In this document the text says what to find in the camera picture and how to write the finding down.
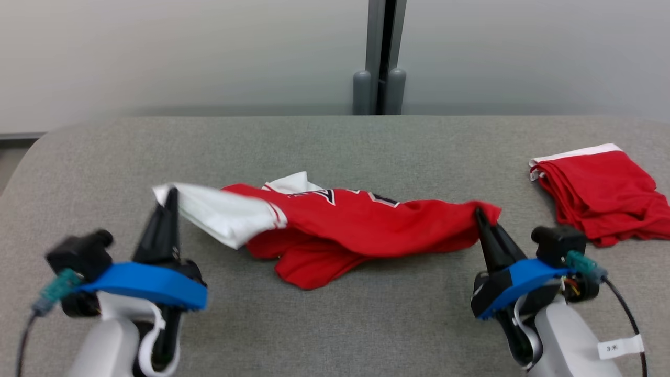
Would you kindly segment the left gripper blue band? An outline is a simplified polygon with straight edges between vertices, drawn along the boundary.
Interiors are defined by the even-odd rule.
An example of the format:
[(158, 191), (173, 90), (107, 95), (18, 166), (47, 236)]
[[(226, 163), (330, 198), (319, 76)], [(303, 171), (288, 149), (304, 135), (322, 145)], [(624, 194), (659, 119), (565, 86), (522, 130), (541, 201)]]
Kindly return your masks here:
[(74, 293), (63, 299), (65, 315), (98, 316), (99, 303), (93, 297), (97, 292), (146, 299), (180, 311), (206, 308), (208, 289), (198, 266), (192, 260), (181, 260), (178, 195), (177, 188), (170, 187), (165, 202), (156, 205), (133, 261), (114, 263), (107, 259), (67, 265), (83, 279)]

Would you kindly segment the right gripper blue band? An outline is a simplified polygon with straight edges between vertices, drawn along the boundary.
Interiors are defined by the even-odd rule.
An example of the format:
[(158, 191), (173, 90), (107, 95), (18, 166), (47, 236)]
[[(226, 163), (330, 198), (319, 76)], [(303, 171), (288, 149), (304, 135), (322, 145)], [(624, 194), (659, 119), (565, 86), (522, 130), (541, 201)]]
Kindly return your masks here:
[(600, 282), (600, 266), (586, 256), (569, 256), (567, 267), (551, 267), (539, 259), (527, 259), (505, 228), (492, 225), (482, 208), (475, 210), (475, 219), (487, 269), (474, 282), (471, 310), (476, 319), (491, 319), (522, 296), (558, 278), (580, 273)]

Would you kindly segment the red shorts with white trim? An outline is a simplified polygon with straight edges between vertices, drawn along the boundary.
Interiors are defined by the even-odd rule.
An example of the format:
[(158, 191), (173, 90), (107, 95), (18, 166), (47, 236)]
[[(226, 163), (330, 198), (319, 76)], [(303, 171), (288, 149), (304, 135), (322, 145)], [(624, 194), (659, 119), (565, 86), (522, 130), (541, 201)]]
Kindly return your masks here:
[(529, 178), (553, 198), (558, 224), (581, 231), (596, 247), (670, 240), (670, 202), (613, 143), (533, 158)]

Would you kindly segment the red and white jersey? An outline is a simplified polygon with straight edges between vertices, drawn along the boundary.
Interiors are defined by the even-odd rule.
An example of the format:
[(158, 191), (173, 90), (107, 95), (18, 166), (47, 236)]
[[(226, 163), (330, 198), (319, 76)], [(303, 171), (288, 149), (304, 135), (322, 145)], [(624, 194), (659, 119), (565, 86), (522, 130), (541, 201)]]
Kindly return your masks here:
[(275, 260), (278, 277), (303, 290), (326, 286), (363, 262), (451, 253), (479, 239), (476, 214), (496, 225), (490, 203), (398, 202), (373, 192), (322, 188), (297, 172), (261, 187), (221, 189), (170, 182), (153, 187), (160, 204), (178, 190), (178, 212), (234, 250)]

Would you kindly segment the grey partition post with feet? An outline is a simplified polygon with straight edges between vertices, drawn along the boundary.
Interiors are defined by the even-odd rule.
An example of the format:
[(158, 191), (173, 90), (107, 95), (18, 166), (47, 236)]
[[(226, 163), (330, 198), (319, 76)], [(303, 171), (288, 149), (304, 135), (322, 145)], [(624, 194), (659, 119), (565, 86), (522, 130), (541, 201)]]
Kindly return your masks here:
[(353, 76), (354, 115), (400, 115), (407, 73), (399, 67), (407, 0), (367, 0), (364, 71)]

